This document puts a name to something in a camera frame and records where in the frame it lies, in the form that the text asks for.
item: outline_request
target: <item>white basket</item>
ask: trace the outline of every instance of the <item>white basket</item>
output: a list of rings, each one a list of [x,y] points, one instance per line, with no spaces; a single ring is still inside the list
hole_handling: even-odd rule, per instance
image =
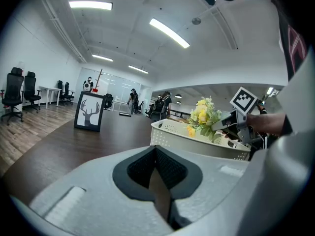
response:
[[[164,119],[151,124],[151,145],[162,145],[194,152],[235,160],[245,160],[250,149],[236,141],[225,138],[224,135],[212,143],[208,137],[196,132],[194,138],[189,137],[186,123]]]

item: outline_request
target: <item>ceiling light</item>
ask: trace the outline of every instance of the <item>ceiling light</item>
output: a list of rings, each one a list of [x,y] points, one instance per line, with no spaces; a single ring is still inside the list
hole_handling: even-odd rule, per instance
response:
[[[164,32],[166,35],[170,36],[172,39],[174,39],[177,43],[179,43],[182,47],[187,48],[190,45],[184,41],[182,39],[182,37],[180,37],[177,33],[175,33],[174,31],[172,31],[169,27],[167,27],[166,25],[162,24],[161,22],[159,22],[158,20],[156,20],[155,18],[153,18],[150,21],[150,25],[158,28],[159,30],[161,30],[162,32]]]
[[[110,59],[110,58],[105,58],[105,57],[102,57],[102,56],[99,56],[99,55],[95,55],[95,54],[92,54],[92,56],[93,56],[94,58],[104,59],[104,60],[113,62],[113,60]]]
[[[112,2],[96,2],[96,1],[72,1],[69,2],[71,8],[95,8],[111,10],[113,8]]]
[[[267,91],[267,95],[270,95],[272,93],[273,89],[274,88],[269,88],[268,91]]]
[[[135,70],[137,70],[137,71],[143,72],[143,73],[145,73],[145,74],[148,74],[148,72],[143,71],[142,69],[139,69],[139,68],[134,67],[134,66],[132,66],[132,65],[129,65],[128,67],[129,67],[129,68],[132,68],[132,69],[135,69]]]

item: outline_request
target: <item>dark wooden table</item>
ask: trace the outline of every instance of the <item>dark wooden table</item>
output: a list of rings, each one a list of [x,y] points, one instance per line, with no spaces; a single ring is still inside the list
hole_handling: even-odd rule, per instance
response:
[[[144,116],[104,111],[100,132],[73,127],[74,120],[46,136],[3,176],[10,194],[25,204],[46,186],[92,159],[149,146],[151,123]]]

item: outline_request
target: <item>deer head silhouette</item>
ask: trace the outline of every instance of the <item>deer head silhouette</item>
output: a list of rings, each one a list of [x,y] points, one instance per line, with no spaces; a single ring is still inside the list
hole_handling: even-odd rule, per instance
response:
[[[96,114],[99,113],[99,103],[98,102],[96,103],[96,110],[95,110],[95,112],[92,113],[92,109],[91,109],[91,113],[88,114],[87,110],[84,110],[86,101],[87,100],[82,101],[80,109],[83,111],[82,114],[85,117],[84,126],[90,126],[91,125],[91,123],[90,123],[91,116],[92,115],[96,115]]]

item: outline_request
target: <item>yellow flower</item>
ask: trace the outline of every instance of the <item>yellow flower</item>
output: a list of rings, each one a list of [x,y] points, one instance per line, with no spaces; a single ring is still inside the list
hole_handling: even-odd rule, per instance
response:
[[[199,121],[198,121],[199,124],[204,124],[207,122],[207,113],[204,109],[200,111],[198,118],[199,118]]]
[[[188,132],[189,132],[189,137],[195,137],[196,130],[194,128],[191,128]]]
[[[205,101],[205,100],[199,100],[199,101],[197,102],[197,105],[198,105],[198,106],[206,105],[206,101]]]

